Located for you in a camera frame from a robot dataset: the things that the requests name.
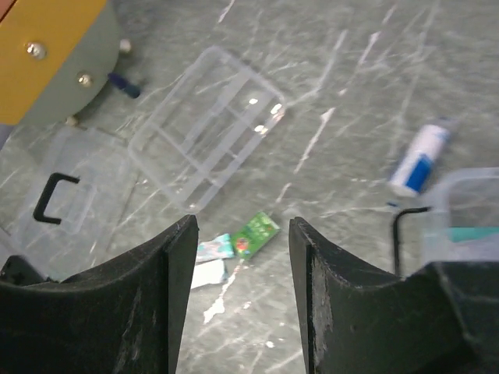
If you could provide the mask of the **clear first aid box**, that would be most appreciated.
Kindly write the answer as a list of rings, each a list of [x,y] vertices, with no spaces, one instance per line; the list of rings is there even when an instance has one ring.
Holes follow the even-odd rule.
[[[498,168],[464,168],[445,175],[391,224],[393,268],[402,274],[402,218],[420,217],[422,264],[498,261]]]

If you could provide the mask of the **clear compartment tray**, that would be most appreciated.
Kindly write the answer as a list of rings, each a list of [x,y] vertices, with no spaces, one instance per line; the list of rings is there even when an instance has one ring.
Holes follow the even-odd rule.
[[[130,139],[136,166],[182,212],[209,205],[284,117],[283,94],[224,48],[212,46]]]

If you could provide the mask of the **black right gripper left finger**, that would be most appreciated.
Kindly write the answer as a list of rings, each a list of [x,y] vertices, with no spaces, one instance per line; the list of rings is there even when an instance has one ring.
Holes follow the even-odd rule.
[[[2,372],[175,372],[197,244],[187,215],[64,281],[1,282]]]

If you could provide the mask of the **small green box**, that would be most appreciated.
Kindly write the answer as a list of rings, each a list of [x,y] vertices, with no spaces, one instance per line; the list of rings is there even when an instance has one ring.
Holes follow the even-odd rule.
[[[265,212],[258,212],[237,232],[230,234],[232,248],[241,259],[250,259],[278,232],[280,227]]]

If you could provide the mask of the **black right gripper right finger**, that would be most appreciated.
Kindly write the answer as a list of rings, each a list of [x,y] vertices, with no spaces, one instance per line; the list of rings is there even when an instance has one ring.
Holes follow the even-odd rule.
[[[379,269],[291,219],[289,255],[308,373],[495,373],[498,265]]]

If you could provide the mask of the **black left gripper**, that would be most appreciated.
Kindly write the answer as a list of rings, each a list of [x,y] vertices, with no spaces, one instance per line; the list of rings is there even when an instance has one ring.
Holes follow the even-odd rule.
[[[1,268],[1,282],[5,284],[25,287],[47,281],[49,278],[23,256],[10,256]]]

